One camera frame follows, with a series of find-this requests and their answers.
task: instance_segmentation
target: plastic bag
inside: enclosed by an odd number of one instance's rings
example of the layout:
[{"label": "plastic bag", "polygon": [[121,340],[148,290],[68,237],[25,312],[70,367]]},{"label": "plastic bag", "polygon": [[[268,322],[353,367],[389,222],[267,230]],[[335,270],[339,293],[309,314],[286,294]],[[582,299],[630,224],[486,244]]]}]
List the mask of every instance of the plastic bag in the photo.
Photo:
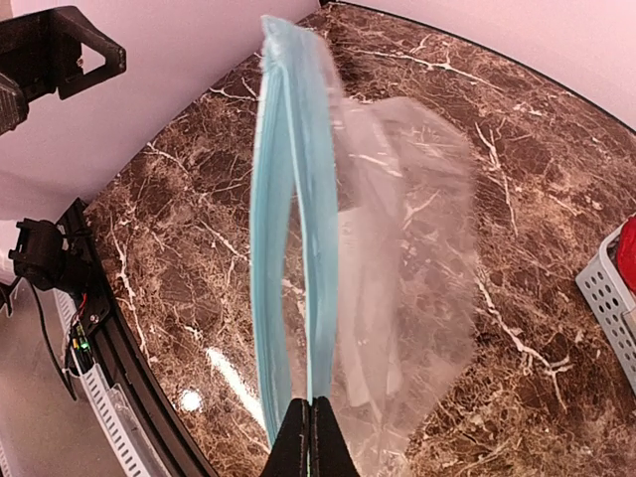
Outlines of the plastic bag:
[{"label": "plastic bag", "polygon": [[[452,126],[410,99],[358,104],[344,97],[320,37],[281,20],[264,23],[252,313],[270,442],[292,390],[303,397],[306,376],[309,399],[330,398],[359,471],[400,474],[409,436],[472,352],[468,148]],[[334,165],[330,179],[326,171]],[[264,183],[269,194],[262,194]],[[272,191],[274,184],[280,191]],[[272,200],[279,204],[266,209]],[[265,310],[263,303],[276,305]]]}]

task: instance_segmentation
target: brown marble surface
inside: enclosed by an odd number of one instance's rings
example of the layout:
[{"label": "brown marble surface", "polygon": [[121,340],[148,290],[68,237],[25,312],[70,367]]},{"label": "brown marble surface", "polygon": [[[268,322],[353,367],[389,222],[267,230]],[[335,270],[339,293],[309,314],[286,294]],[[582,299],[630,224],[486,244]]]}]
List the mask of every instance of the brown marble surface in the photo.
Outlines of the brown marble surface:
[{"label": "brown marble surface", "polygon": [[[330,44],[348,94],[412,97],[472,144],[477,350],[422,416],[413,474],[634,475],[635,399],[573,281],[636,210],[634,134],[431,29],[339,5],[303,23]],[[191,104],[87,210],[130,327],[221,475],[257,475],[266,459],[248,289],[258,62]]]}]

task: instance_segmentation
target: basket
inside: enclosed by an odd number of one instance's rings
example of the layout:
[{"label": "basket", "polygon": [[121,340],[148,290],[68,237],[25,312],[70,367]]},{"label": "basket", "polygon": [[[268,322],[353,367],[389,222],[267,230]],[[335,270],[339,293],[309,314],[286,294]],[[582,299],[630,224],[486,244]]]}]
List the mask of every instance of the basket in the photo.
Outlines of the basket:
[{"label": "basket", "polygon": [[576,285],[603,328],[636,394],[636,301],[608,253],[616,245],[623,225],[601,243],[598,253],[576,277]]}]

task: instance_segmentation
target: red object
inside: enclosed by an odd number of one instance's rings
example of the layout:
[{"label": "red object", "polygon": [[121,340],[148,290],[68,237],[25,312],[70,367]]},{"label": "red object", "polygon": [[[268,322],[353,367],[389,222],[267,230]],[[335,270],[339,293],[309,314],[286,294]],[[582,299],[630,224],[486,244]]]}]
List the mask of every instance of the red object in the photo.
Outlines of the red object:
[{"label": "red object", "polygon": [[636,217],[629,219],[620,232],[616,265],[627,287],[636,292]]}]

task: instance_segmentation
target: black cable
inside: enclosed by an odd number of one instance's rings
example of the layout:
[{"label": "black cable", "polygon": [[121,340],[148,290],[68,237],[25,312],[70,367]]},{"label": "black cable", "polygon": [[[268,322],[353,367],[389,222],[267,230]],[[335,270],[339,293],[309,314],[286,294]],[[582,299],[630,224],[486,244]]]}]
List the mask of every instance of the black cable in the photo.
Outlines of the black cable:
[{"label": "black cable", "polygon": [[51,341],[49,340],[49,333],[47,332],[47,324],[45,323],[45,319],[44,319],[44,310],[42,309],[42,302],[40,301],[40,297],[38,296],[36,287],[33,286],[33,283],[31,283],[28,280],[27,280],[27,283],[29,284],[31,291],[33,292],[33,297],[36,299],[36,305],[38,306],[38,313],[40,314],[40,327],[42,328],[42,336],[44,337],[44,341],[47,344],[47,349],[49,350],[49,356],[51,357],[53,366],[55,366],[56,372],[58,373],[58,376],[62,380],[62,383],[64,383],[64,387],[69,392],[69,395],[71,395],[71,398],[73,398],[73,400],[78,400],[78,398],[76,397],[76,393],[73,390],[73,386],[71,385],[71,380],[65,377],[64,372],[62,371],[62,368],[60,368],[60,365],[58,364],[56,354],[53,352],[53,347],[51,346]]}]

